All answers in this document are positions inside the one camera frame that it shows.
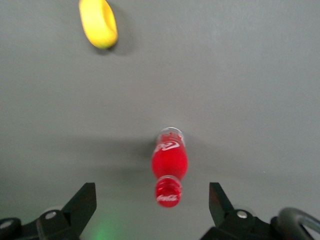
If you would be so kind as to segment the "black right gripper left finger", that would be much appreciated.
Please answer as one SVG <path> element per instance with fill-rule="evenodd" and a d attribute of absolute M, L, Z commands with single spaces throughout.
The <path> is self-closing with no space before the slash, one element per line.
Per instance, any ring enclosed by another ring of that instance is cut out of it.
<path fill-rule="evenodd" d="M 2 240 L 79 240 L 97 208 L 96 185 L 85 183 L 62 209 L 51 209 L 30 223 L 0 220 Z"/>

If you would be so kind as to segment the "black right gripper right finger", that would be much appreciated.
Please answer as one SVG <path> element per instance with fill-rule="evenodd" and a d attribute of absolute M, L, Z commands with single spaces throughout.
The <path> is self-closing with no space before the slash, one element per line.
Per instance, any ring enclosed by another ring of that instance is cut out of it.
<path fill-rule="evenodd" d="M 214 226 L 202 240 L 276 240 L 278 233 L 249 211 L 236 209 L 218 182 L 209 184 L 208 206 Z"/>

